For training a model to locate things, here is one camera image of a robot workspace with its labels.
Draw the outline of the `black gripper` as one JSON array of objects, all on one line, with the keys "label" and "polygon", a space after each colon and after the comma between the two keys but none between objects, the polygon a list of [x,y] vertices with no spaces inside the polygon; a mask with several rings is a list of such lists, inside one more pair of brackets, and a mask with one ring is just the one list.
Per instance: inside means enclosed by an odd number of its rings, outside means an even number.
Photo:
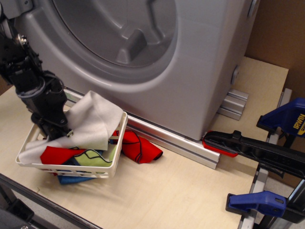
[{"label": "black gripper", "polygon": [[33,114],[46,121],[39,124],[43,134],[50,140],[69,137],[72,130],[67,127],[68,121],[63,112],[67,97],[62,80],[50,71],[35,75],[28,70],[21,75],[24,78],[17,83],[17,96]]}]

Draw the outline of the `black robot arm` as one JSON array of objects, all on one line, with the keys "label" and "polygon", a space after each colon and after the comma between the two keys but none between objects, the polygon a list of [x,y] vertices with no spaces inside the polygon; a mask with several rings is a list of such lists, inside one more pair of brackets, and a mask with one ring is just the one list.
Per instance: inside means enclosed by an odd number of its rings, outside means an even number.
[{"label": "black robot arm", "polygon": [[15,86],[17,96],[31,112],[31,120],[50,140],[73,131],[63,111],[67,102],[64,84],[55,74],[42,68],[39,55],[27,38],[0,11],[0,75]]}]

